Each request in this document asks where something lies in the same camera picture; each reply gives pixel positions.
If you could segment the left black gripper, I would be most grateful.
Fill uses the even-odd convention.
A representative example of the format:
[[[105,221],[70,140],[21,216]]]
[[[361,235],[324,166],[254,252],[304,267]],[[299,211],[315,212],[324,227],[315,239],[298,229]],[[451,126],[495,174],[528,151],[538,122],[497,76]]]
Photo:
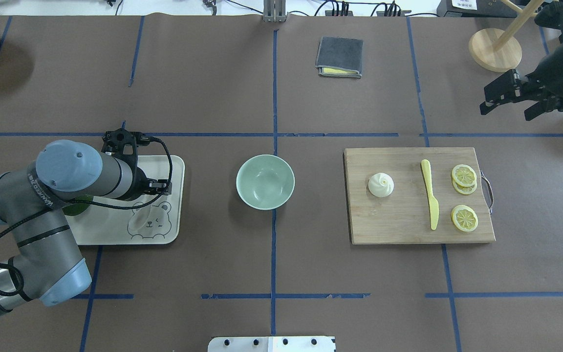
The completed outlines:
[[[143,195],[169,196],[172,194],[172,182],[170,180],[157,180],[147,177],[147,174],[136,167],[132,172],[132,185],[130,187],[130,200],[136,200]]]

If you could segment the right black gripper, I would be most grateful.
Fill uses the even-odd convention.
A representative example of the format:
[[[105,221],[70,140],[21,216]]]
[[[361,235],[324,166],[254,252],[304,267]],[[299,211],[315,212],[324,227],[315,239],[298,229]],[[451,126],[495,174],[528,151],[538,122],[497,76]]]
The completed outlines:
[[[543,58],[527,77],[522,78],[518,70],[510,69],[487,84],[480,114],[487,115],[499,105],[526,100],[536,102],[523,112],[528,122],[554,110],[563,112],[563,44]]]

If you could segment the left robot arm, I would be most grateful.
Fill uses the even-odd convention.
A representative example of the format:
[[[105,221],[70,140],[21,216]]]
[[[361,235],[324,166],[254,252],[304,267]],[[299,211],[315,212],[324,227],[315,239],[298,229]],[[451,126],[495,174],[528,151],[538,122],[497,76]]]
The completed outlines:
[[[173,162],[167,178],[147,178],[136,153],[120,143],[102,150],[61,139],[47,144],[25,169],[0,175],[0,317],[39,300],[55,306],[91,285],[91,274],[64,208],[98,206],[85,196],[123,202],[143,195],[158,199],[170,193]]]

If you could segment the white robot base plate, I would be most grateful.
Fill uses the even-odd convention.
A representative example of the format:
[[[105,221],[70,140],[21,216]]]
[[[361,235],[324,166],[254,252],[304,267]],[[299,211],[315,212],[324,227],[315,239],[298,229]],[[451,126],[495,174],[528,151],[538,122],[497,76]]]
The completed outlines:
[[[217,337],[208,343],[208,352],[336,352],[335,337],[234,336]]]

